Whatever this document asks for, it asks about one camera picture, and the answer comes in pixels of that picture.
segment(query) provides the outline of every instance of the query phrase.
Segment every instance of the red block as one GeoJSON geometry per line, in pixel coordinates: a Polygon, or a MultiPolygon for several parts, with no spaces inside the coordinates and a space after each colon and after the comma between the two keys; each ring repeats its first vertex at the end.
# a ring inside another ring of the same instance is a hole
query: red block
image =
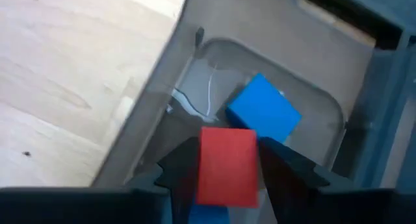
{"type": "Polygon", "coordinates": [[[257,207],[255,132],[203,127],[196,203],[257,207]]]}

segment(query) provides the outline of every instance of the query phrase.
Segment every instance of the wire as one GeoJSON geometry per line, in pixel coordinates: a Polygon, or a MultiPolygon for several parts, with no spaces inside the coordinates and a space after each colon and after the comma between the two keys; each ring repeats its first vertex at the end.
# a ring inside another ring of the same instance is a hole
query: wire
{"type": "Polygon", "coordinates": [[[209,116],[209,113],[211,111],[211,81],[213,79],[213,76],[214,76],[217,65],[218,64],[215,64],[214,70],[211,73],[211,75],[209,76],[209,80],[208,80],[208,108],[207,108],[206,116],[209,116]]]}

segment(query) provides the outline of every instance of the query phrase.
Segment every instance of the wooden surface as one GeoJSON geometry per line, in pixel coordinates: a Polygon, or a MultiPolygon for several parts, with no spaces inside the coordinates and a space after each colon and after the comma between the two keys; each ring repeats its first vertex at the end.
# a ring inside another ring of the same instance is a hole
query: wooden surface
{"type": "Polygon", "coordinates": [[[0,0],[0,187],[88,186],[184,0],[0,0]]]}

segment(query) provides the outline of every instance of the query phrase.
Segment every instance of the cube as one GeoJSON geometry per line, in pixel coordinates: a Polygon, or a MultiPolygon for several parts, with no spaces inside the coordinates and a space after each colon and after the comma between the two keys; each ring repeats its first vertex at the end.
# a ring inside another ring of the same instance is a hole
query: cube
{"type": "Polygon", "coordinates": [[[288,100],[257,74],[228,105],[226,116],[232,127],[252,129],[257,137],[283,143],[301,119],[288,100]]]}
{"type": "Polygon", "coordinates": [[[228,208],[211,205],[193,205],[188,224],[229,224],[228,208]]]}
{"type": "Polygon", "coordinates": [[[196,204],[257,207],[255,132],[203,127],[196,204]]]}

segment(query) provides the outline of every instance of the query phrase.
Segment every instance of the wood grain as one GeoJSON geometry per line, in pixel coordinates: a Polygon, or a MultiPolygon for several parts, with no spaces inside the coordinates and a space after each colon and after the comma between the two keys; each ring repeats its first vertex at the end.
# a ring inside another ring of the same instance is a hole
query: wood grain
{"type": "Polygon", "coordinates": [[[89,185],[183,1],[0,0],[0,186],[89,185]]]}

